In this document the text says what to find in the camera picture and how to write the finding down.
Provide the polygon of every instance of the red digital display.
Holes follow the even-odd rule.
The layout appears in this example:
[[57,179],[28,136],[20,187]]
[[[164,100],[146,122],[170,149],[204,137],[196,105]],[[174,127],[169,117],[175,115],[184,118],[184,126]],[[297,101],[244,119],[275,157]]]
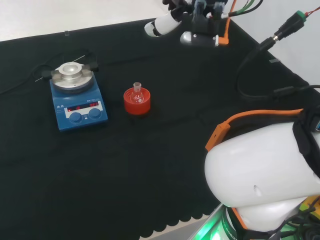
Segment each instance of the red digital display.
[[99,106],[99,102],[97,102],[97,101],[78,105],[78,106],[67,107],[67,110],[68,110],[68,112],[71,112],[71,111],[75,111],[75,110],[87,109],[87,108],[92,108],[92,107],[96,107],[96,106]]

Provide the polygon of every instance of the blue control knob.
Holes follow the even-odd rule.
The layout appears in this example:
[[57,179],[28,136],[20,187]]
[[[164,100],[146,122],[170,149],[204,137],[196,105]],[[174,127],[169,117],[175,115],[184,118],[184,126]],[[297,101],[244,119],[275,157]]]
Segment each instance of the blue control knob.
[[69,120],[73,124],[78,124],[82,121],[82,115],[78,112],[74,112],[70,115]]
[[89,117],[91,119],[98,119],[101,116],[101,111],[98,108],[92,108],[89,112]]

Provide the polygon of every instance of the orange strap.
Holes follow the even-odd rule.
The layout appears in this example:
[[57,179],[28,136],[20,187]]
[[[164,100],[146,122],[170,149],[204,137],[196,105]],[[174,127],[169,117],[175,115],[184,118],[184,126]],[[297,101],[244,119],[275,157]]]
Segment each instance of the orange strap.
[[241,224],[241,226],[243,227],[243,229],[248,229],[247,226],[245,225],[244,221],[242,220],[240,214],[238,213],[237,209],[235,209],[234,207],[232,208],[232,211],[234,212],[236,218],[239,220],[239,223]]
[[233,115],[228,120],[220,123],[214,130],[213,134],[211,135],[209,141],[207,142],[205,149],[209,152],[213,147],[220,144],[223,139],[225,138],[226,134],[230,129],[229,123],[233,120],[242,118],[245,116],[250,115],[283,115],[283,116],[295,116],[298,115],[303,109],[296,109],[296,110],[253,110],[253,111],[245,111]]
[[[230,13],[234,11],[235,6],[236,6],[236,2],[237,2],[237,0],[233,0]],[[228,45],[229,44],[229,25],[230,25],[230,17],[228,17],[228,19],[226,20],[224,36],[219,37],[219,44],[220,45]]]

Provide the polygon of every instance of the metal rod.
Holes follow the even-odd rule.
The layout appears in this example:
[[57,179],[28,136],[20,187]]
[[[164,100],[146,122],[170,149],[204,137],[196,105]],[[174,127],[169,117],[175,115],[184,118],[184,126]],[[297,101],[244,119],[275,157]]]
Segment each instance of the metal rod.
[[[79,59],[82,59],[82,58],[85,57],[85,56],[86,56],[86,55],[83,55],[83,56],[77,58],[76,60],[73,60],[72,63],[75,62],[75,61],[78,61]],[[41,80],[41,79],[43,79],[43,77],[40,77],[39,79],[35,80],[34,82],[38,82],[38,81]]]

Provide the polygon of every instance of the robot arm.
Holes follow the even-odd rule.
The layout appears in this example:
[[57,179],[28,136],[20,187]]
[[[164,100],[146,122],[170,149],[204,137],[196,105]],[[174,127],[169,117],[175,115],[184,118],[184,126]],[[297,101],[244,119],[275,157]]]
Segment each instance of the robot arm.
[[163,4],[169,5],[170,12],[145,25],[144,30],[150,37],[172,32],[181,24],[183,14],[192,11],[192,0],[163,0]]
[[151,37],[166,35],[176,29],[182,22],[183,14],[188,13],[193,15],[192,33],[185,32],[181,42],[194,45],[209,42],[209,45],[217,46],[219,23],[212,16],[221,17],[227,2],[228,0],[163,0],[170,12],[149,22],[144,27],[145,32]]
[[[317,112],[320,110],[301,111],[239,113],[218,125],[206,146],[209,152],[205,177],[210,190],[224,205],[236,211],[239,221],[249,230],[276,231],[307,197],[320,195],[320,161],[306,156],[312,152],[310,149],[314,149],[314,156],[318,153],[320,118]],[[282,116],[280,122],[285,122],[220,143],[233,121],[238,125],[237,121],[252,115]],[[296,119],[294,124],[288,122],[294,121],[292,117]],[[304,137],[307,135],[310,145]],[[224,221],[227,219],[232,226],[228,213]],[[228,239],[230,233],[223,225],[219,228],[222,239]]]

